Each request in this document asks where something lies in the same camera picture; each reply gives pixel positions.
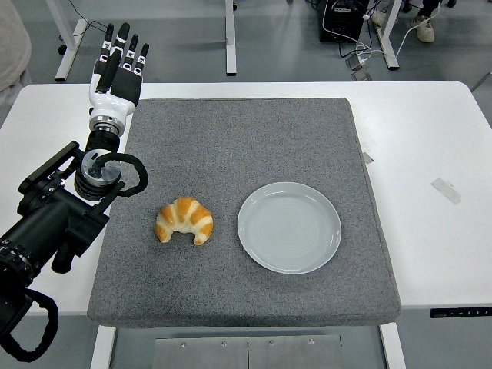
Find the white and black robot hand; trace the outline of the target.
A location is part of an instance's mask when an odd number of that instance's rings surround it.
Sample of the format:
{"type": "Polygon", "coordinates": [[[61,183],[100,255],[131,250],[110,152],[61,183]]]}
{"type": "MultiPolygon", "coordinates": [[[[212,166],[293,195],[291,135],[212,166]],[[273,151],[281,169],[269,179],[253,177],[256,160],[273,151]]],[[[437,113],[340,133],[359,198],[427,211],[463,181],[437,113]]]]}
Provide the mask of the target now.
{"type": "Polygon", "coordinates": [[[130,25],[123,23],[117,34],[110,24],[89,86],[90,129],[114,130],[122,135],[127,117],[138,105],[149,44],[137,51],[138,35],[129,37],[130,25]]]}

